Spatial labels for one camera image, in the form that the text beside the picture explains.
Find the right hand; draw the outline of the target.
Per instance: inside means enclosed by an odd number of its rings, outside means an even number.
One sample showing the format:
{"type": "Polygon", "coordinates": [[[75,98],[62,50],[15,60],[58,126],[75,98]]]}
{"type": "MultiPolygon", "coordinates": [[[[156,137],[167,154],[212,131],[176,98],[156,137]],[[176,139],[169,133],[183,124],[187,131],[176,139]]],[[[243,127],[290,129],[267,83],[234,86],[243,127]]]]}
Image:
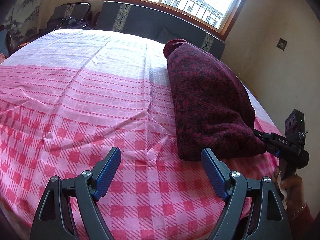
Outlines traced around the right hand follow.
{"type": "Polygon", "coordinates": [[[296,174],[280,181],[280,167],[277,166],[272,174],[272,181],[275,187],[287,192],[286,206],[289,219],[295,218],[306,207],[304,198],[304,184],[302,178],[296,174]]]}

